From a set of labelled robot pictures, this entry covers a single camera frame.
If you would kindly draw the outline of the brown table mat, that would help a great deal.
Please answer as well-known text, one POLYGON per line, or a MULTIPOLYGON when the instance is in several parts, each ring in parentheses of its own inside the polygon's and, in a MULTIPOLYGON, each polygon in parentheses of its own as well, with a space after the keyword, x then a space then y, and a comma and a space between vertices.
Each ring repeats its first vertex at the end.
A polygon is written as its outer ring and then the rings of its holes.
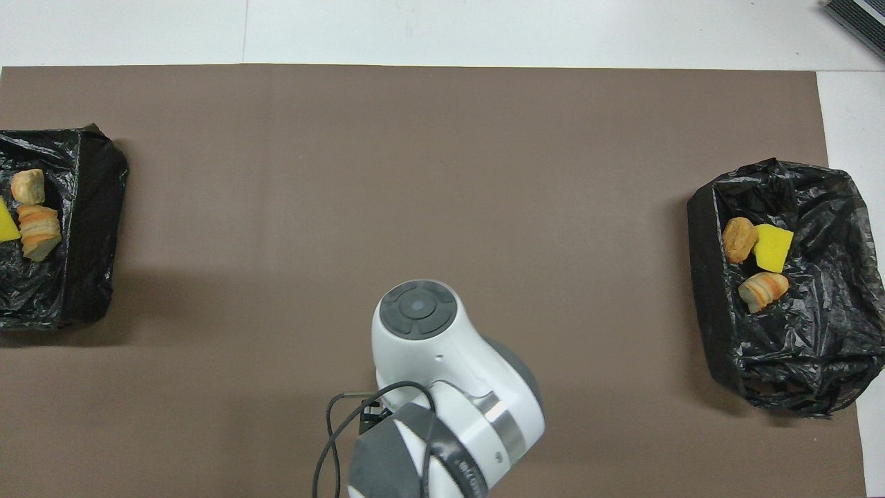
POLYGON ((375 385, 387 290, 452 286, 534 372, 491 498, 866 494, 851 407, 779 416, 706 366, 687 202, 828 164, 811 72, 6 67, 0 129, 129 160, 113 302, 0 347, 0 498, 310 498, 324 409, 375 385))

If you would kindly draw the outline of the large yellow sponge wedge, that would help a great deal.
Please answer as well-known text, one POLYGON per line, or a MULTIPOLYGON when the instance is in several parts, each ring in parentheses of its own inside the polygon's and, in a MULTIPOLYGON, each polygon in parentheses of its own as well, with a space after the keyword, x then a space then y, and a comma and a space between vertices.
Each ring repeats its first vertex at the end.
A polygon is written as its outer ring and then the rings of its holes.
POLYGON ((755 229, 753 253, 756 265, 769 273, 783 272, 794 238, 793 231, 771 224, 759 224, 755 229))

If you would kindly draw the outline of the orange striped bread piece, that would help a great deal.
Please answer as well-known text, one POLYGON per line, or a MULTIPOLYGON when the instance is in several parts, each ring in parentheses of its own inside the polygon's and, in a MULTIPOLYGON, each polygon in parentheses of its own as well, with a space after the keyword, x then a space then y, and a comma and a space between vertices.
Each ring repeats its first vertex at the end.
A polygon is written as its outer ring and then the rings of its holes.
POLYGON ((743 281, 738 287, 738 296, 746 303, 750 314, 761 312, 777 302, 788 291, 787 277, 780 273, 761 272, 743 281))

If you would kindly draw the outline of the small beige foam chunk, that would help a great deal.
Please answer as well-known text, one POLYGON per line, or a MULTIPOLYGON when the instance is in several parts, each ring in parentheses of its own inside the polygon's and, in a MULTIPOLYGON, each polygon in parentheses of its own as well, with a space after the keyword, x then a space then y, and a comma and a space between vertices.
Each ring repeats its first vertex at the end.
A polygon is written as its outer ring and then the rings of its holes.
POLYGON ((13 174, 10 191, 19 204, 42 205, 46 199, 44 184, 44 171, 32 168, 13 174))

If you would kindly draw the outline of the brown bread roll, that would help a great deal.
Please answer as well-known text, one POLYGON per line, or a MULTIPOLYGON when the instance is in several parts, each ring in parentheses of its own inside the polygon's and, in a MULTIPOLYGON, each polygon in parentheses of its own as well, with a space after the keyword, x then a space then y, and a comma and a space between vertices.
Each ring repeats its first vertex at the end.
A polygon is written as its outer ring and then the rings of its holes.
POLYGON ((730 219, 722 233, 723 250, 729 264, 742 264, 758 241, 756 226, 745 217, 730 219))

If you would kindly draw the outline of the grey ribbed device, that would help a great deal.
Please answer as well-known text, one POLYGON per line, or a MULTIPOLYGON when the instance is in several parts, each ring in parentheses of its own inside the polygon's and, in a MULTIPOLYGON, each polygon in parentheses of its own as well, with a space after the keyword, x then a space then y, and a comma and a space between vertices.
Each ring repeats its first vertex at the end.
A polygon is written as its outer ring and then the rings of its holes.
POLYGON ((885 61, 885 0, 822 0, 821 8, 885 61))

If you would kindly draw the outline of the bin wrapped in black bag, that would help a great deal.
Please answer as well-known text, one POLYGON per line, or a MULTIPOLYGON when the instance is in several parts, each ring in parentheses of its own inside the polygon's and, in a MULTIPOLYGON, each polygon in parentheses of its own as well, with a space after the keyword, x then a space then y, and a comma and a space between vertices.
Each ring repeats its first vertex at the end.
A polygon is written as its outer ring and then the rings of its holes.
POLYGON ((59 331, 104 317, 129 164, 97 126, 0 130, 0 201, 14 212, 14 174, 44 173, 46 207, 56 211, 59 243, 43 261, 19 241, 0 242, 0 333, 59 331))

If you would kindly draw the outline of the small yellow sponge wedge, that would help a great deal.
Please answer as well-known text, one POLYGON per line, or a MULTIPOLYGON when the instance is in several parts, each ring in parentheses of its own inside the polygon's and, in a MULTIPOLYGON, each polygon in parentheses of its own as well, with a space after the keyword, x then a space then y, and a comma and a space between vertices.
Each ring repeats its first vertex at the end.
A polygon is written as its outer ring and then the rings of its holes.
POLYGON ((0 196, 0 243, 20 239, 18 224, 13 220, 10 209, 3 197, 0 196))

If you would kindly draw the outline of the open bin with black bag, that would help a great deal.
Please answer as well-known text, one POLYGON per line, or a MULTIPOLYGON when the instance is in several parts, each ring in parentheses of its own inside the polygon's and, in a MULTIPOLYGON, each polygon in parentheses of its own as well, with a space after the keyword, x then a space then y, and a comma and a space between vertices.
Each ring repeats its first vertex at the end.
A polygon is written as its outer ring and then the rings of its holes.
POLYGON ((690 274, 711 376, 763 409, 826 417, 885 369, 885 283, 866 202, 838 169, 769 158, 721 174, 688 201, 690 274), (756 314, 738 287, 765 272, 729 264, 734 217, 790 230, 787 293, 756 314))

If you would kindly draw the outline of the large pale yellow foam chunk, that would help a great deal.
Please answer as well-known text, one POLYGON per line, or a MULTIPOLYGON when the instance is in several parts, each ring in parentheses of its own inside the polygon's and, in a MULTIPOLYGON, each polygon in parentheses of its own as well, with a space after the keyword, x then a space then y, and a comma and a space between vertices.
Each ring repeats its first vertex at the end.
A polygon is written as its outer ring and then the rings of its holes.
POLYGON ((42 205, 20 205, 17 212, 24 257, 44 261, 62 240, 58 211, 42 205))

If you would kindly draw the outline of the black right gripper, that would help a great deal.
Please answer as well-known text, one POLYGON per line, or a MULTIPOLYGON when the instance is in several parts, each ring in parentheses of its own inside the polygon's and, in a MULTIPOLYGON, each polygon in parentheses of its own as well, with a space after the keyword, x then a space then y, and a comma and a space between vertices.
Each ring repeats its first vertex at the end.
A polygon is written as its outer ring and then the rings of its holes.
POLYGON ((360 417, 358 417, 358 434, 360 436, 392 415, 392 411, 381 400, 373 400, 370 404, 368 404, 368 400, 363 400, 363 403, 366 404, 366 407, 363 407, 360 417))

